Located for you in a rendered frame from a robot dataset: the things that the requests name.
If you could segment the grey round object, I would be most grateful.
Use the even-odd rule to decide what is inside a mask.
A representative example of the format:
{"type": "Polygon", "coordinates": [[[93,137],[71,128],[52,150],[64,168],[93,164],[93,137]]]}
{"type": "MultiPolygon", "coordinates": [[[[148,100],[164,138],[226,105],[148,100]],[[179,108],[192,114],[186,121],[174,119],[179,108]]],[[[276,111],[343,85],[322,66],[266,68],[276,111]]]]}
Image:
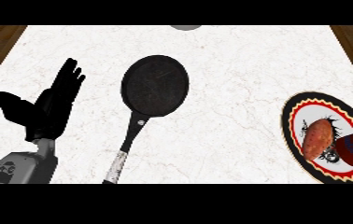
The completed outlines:
{"type": "Polygon", "coordinates": [[[172,25],[172,27],[177,29],[179,31],[192,31],[197,28],[200,28],[201,25],[172,25]]]}

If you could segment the black red white patterned plate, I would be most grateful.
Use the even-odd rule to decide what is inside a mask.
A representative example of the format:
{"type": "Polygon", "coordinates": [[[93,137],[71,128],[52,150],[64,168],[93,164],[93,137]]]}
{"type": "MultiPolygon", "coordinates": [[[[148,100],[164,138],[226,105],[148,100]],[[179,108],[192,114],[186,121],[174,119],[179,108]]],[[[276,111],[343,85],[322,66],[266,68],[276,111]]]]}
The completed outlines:
{"type": "Polygon", "coordinates": [[[343,161],[335,149],[337,140],[353,134],[353,107],[325,93],[301,92],[285,102],[281,129],[290,152],[304,171],[324,184],[353,184],[353,166],[343,161]],[[321,156],[307,161],[303,138],[309,125],[319,119],[331,122],[334,141],[321,156]]]}

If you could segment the brown sweet potato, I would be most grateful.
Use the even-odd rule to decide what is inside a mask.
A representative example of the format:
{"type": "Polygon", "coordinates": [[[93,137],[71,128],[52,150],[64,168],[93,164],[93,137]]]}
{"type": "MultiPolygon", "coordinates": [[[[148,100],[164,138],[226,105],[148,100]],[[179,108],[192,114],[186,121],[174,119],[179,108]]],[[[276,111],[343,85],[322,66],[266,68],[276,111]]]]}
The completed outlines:
{"type": "Polygon", "coordinates": [[[303,138],[303,157],[307,161],[315,160],[334,141],[331,122],[327,119],[316,120],[306,130],[303,138]]]}

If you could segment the black frying pan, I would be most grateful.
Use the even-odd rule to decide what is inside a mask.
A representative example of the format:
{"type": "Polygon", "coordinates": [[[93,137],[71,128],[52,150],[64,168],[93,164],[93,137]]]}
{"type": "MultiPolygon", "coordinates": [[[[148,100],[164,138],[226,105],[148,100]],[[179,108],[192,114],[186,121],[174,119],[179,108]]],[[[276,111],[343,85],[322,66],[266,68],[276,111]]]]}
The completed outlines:
{"type": "Polygon", "coordinates": [[[180,62],[151,55],[135,62],[121,80],[121,98],[132,110],[126,139],[107,173],[104,184],[115,184],[135,138],[149,118],[164,117],[182,105],[189,91],[189,76],[180,62]]]}

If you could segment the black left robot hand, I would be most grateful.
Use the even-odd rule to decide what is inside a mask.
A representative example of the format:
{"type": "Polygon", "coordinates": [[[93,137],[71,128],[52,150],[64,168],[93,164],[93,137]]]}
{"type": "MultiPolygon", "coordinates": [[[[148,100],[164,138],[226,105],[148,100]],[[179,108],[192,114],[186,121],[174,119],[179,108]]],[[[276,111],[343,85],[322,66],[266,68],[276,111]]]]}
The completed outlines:
{"type": "Polygon", "coordinates": [[[52,86],[43,90],[34,104],[15,94],[0,91],[0,110],[6,120],[25,127],[28,142],[42,138],[55,140],[62,135],[84,78],[77,60],[70,58],[52,86]]]}

